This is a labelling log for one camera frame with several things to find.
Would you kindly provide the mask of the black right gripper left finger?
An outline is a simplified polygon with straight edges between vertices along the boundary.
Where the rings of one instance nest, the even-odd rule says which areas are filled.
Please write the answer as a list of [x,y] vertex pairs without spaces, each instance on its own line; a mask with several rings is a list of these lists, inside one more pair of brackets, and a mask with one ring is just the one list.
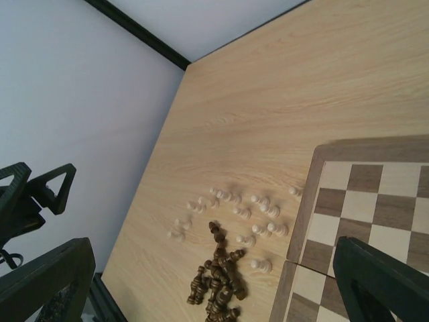
[[89,238],[74,238],[1,277],[1,320],[80,321],[95,272]]

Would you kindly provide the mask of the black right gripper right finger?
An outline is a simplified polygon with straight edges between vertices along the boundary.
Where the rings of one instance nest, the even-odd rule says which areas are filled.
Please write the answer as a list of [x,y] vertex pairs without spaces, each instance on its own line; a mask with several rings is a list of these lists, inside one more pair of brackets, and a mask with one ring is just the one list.
[[428,320],[428,276],[357,238],[339,238],[334,274],[350,321]]

